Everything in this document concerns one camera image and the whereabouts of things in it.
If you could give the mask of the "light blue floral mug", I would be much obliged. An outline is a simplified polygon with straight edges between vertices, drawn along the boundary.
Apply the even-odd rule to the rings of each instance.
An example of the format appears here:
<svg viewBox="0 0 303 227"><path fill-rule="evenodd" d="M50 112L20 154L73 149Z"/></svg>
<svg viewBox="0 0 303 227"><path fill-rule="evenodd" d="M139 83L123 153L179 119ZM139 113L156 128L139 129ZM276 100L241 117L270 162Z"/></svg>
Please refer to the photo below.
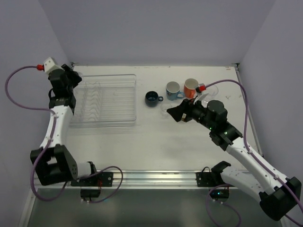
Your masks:
<svg viewBox="0 0 303 227"><path fill-rule="evenodd" d="M177 83L175 81L170 81L166 85L166 96L167 96L168 100L173 101L176 99L184 98L185 94L180 91L179 83Z"/></svg>

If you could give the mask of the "orange mug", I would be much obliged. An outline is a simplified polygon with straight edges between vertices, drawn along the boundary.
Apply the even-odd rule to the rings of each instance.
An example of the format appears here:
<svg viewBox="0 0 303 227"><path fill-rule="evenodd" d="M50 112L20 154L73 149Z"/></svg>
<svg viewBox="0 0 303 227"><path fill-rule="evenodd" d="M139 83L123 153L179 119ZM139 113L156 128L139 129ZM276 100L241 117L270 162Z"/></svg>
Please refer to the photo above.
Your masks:
<svg viewBox="0 0 303 227"><path fill-rule="evenodd" d="M199 85L196 79L187 79L184 83L184 94L188 99L194 98L196 95L196 87Z"/></svg>

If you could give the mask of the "clear glass with sticker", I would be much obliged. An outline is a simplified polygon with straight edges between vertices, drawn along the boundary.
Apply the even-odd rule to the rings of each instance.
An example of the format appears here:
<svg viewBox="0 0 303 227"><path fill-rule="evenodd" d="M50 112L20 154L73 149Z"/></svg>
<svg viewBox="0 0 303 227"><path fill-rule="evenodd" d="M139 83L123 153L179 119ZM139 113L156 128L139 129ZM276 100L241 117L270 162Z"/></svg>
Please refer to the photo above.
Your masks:
<svg viewBox="0 0 303 227"><path fill-rule="evenodd" d="M209 98L214 98L219 92L219 89L216 85L211 85L206 88L206 93Z"/></svg>

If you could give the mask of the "dark blue squat mug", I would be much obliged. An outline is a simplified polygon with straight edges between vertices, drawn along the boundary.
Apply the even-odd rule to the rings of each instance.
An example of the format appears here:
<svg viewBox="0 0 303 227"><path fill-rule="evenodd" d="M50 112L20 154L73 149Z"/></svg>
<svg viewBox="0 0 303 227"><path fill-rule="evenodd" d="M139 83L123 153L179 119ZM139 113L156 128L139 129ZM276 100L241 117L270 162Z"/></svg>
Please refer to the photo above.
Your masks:
<svg viewBox="0 0 303 227"><path fill-rule="evenodd" d="M159 96L155 91L149 91L146 93L144 100L148 107L156 107L159 102L163 101L163 96Z"/></svg>

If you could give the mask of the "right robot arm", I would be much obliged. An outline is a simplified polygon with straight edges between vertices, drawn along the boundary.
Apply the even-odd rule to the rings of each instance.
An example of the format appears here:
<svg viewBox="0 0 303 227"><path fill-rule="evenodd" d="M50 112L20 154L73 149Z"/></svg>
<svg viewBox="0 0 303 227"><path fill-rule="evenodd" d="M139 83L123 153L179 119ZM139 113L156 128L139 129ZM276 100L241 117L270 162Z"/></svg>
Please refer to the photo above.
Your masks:
<svg viewBox="0 0 303 227"><path fill-rule="evenodd" d="M227 121L228 111L221 101L212 100L203 107L199 101L185 99L167 113L176 122L194 120L210 130L212 142L247 169L244 173L227 166L219 171L222 181L254 198L272 220L280 220L296 205L303 206L300 203L301 182L278 171L247 143Z"/></svg>

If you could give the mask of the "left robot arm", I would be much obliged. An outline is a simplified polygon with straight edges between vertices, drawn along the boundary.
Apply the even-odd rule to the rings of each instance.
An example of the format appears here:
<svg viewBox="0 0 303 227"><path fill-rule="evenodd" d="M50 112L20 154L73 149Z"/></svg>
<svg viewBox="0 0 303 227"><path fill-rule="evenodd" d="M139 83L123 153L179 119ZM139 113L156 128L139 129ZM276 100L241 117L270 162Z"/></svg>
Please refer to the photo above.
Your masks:
<svg viewBox="0 0 303 227"><path fill-rule="evenodd" d="M52 85L48 93L50 121L39 149L32 150L30 159L41 185L51 185L84 178L96 170L91 161L78 163L66 148L67 132L76 98L74 88L82 81L69 66L57 65L52 59L43 64Z"/></svg>

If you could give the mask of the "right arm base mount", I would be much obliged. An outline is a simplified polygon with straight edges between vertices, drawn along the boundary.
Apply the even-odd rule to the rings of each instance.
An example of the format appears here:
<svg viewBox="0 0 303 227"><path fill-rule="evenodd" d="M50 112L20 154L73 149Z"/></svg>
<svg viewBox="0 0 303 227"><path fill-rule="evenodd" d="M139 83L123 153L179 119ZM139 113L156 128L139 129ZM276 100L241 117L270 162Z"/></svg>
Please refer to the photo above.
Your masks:
<svg viewBox="0 0 303 227"><path fill-rule="evenodd" d="M221 161L212 168L204 167L201 171L196 172L196 184L198 187L214 188L225 184L221 177L221 173L231 164L226 161ZM225 186L223 189L215 189L211 192L210 197L216 201L226 202L230 196L229 186Z"/></svg>

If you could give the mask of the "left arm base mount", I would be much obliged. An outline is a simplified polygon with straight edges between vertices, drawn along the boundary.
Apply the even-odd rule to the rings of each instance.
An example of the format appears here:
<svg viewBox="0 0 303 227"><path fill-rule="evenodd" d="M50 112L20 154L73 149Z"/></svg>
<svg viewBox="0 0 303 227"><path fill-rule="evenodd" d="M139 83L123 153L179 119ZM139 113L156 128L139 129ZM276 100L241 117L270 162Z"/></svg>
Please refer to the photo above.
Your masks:
<svg viewBox="0 0 303 227"><path fill-rule="evenodd" d="M80 197L84 201L91 202L92 199L100 196L102 187L112 186L113 175L112 172L104 172L91 178L72 181L71 186L80 187Z"/></svg>

